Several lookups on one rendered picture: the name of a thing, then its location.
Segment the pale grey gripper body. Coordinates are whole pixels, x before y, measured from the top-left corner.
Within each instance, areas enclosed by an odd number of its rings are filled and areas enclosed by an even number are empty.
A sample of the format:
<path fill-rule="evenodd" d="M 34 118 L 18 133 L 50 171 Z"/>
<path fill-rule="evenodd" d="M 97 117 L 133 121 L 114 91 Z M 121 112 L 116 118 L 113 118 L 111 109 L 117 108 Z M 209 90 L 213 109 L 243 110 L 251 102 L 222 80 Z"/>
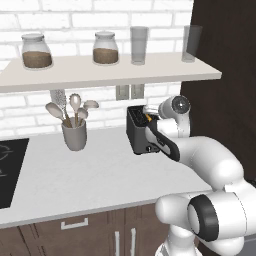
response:
<path fill-rule="evenodd" d="M 144 114 L 150 114 L 150 115 L 158 115 L 159 110 L 158 110 L 157 106 L 145 105 L 143 107 L 143 113 Z"/>

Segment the black toaster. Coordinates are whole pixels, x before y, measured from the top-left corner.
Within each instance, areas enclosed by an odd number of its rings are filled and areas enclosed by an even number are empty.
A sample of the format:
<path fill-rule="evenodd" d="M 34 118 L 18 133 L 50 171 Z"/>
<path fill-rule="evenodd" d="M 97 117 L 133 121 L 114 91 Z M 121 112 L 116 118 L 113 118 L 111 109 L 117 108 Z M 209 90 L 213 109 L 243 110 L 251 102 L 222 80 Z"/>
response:
<path fill-rule="evenodd" d="M 146 139 L 145 128 L 147 124 L 148 119 L 143 113 L 143 105 L 127 108 L 126 134 L 136 155 L 159 152 L 159 148 Z"/>

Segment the pale wooden spoon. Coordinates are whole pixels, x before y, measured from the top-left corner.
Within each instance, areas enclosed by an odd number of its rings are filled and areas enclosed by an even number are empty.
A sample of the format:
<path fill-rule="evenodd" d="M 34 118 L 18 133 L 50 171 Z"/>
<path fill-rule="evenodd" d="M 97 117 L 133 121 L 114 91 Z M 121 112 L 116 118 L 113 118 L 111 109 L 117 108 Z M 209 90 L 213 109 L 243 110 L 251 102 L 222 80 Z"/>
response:
<path fill-rule="evenodd" d="M 88 109 L 91 109 L 91 108 L 98 108 L 98 107 L 99 107 L 98 102 L 94 101 L 94 100 L 87 100 L 83 104 L 83 108 L 85 110 L 88 110 Z"/>
<path fill-rule="evenodd" d="M 78 109 L 80 108 L 80 105 L 81 105 L 80 95 L 76 93 L 71 94 L 69 97 L 69 102 L 75 114 L 75 125 L 78 125 Z"/>
<path fill-rule="evenodd" d="M 80 118 L 80 121 L 82 122 L 84 119 L 86 119 L 88 117 L 88 111 L 84 108 L 79 108 L 78 116 Z"/>
<path fill-rule="evenodd" d="M 58 118 L 65 123 L 62 110 L 53 102 L 45 105 L 46 110 L 55 118 Z"/>

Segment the clear drinking glass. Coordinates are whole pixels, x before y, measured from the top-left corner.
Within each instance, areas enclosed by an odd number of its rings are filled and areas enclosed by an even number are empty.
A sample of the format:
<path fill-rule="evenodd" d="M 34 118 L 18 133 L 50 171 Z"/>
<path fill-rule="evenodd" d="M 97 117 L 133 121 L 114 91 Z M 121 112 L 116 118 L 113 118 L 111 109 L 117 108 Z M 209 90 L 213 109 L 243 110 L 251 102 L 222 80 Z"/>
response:
<path fill-rule="evenodd" d="M 183 62 L 192 63 L 195 61 L 201 33 L 202 27 L 199 25 L 189 25 L 184 27 L 181 57 Z"/>
<path fill-rule="evenodd" d="M 132 26 L 130 28 L 131 63 L 144 65 L 149 28 L 145 26 Z"/>

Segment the glass jar with brown contents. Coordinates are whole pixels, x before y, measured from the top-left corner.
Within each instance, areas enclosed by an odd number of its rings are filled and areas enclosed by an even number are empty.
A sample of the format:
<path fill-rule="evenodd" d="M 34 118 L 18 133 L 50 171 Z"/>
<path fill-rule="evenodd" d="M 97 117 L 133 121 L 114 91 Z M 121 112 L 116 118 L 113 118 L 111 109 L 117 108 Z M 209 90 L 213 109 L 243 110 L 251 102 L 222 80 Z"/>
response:
<path fill-rule="evenodd" d="M 41 33 L 22 36 L 22 60 L 28 69 L 44 69 L 53 65 L 52 55 Z"/>
<path fill-rule="evenodd" d="M 99 31 L 95 33 L 93 61 L 101 65 L 115 64 L 119 61 L 119 50 L 114 32 Z"/>

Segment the grey utensil pot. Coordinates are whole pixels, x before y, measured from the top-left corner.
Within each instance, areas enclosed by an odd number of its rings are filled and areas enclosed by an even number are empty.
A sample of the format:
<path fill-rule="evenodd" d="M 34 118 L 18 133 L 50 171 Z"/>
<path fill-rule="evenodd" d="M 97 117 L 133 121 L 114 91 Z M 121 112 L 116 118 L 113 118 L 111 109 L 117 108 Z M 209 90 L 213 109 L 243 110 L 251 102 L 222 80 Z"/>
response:
<path fill-rule="evenodd" d="M 80 125 L 78 127 L 66 127 L 62 124 L 62 132 L 64 136 L 64 141 L 67 147 L 71 151 L 83 150 L 87 143 L 87 127 L 86 121 L 79 121 Z"/>

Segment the dark brown tall cabinet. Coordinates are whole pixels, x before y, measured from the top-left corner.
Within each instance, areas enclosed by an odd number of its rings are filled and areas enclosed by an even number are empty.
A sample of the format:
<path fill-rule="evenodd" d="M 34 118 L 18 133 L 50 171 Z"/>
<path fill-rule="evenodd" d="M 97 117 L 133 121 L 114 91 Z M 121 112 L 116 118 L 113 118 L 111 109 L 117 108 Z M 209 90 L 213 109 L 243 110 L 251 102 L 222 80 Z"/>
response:
<path fill-rule="evenodd" d="M 191 23 L 203 27 L 197 57 L 219 80 L 184 82 L 193 136 L 208 136 L 256 181 L 256 0 L 195 0 Z"/>

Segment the brown cupboard door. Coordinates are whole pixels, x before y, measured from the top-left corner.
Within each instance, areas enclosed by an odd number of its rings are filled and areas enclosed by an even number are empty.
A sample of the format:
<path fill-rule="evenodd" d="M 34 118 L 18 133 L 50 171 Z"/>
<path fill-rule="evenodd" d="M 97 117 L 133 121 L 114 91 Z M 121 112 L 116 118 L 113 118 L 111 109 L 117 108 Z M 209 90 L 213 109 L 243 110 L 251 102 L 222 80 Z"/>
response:
<path fill-rule="evenodd" d="M 120 256 L 125 256 L 125 212 L 123 209 L 113 210 L 108 216 L 110 256 L 115 256 L 115 231 L 120 233 Z"/>
<path fill-rule="evenodd" d="M 135 256 L 155 256 L 155 252 L 165 241 L 169 230 L 169 226 L 161 223 L 156 217 L 154 204 L 126 208 L 125 256 L 131 256 L 132 228 L 136 228 Z"/>

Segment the black hob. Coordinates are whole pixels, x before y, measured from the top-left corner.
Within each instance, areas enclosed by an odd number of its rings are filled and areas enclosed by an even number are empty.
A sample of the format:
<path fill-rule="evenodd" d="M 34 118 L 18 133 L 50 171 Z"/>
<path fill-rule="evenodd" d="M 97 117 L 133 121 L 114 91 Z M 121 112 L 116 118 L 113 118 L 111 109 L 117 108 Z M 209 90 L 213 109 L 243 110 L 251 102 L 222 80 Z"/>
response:
<path fill-rule="evenodd" d="M 28 138 L 0 141 L 0 209 L 11 206 L 28 143 Z"/>

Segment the brown drawer front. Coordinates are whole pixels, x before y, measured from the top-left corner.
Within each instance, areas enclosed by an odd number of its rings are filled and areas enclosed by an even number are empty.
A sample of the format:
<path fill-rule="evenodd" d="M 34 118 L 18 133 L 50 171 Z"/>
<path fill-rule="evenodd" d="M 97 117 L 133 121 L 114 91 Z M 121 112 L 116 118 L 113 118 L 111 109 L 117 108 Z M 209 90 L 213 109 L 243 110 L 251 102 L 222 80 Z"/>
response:
<path fill-rule="evenodd" d="M 89 225 L 70 230 L 61 230 L 60 224 L 82 222 Z M 20 227 L 32 256 L 109 256 L 108 217 L 96 213 L 39 222 Z"/>

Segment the grey wall socket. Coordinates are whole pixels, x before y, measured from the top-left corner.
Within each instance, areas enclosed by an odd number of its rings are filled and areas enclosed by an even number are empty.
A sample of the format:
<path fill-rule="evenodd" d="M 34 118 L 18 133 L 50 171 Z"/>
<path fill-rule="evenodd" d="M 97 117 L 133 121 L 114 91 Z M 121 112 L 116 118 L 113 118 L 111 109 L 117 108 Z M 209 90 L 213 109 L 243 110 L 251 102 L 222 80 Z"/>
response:
<path fill-rule="evenodd" d="M 143 99 L 144 84 L 118 85 L 116 87 L 117 100 Z"/>

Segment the pale wall shelf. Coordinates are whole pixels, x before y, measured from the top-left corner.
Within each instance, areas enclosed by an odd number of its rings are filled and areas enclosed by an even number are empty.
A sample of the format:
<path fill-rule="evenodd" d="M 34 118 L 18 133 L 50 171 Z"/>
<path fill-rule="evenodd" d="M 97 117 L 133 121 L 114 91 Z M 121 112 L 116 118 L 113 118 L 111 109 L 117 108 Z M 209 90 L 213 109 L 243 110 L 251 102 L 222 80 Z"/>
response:
<path fill-rule="evenodd" d="M 215 80 L 221 75 L 199 59 L 182 62 L 180 53 L 150 53 L 144 65 L 133 65 L 129 55 L 110 66 L 94 64 L 91 56 L 56 57 L 43 70 L 27 70 L 14 59 L 0 74 L 0 93 Z"/>

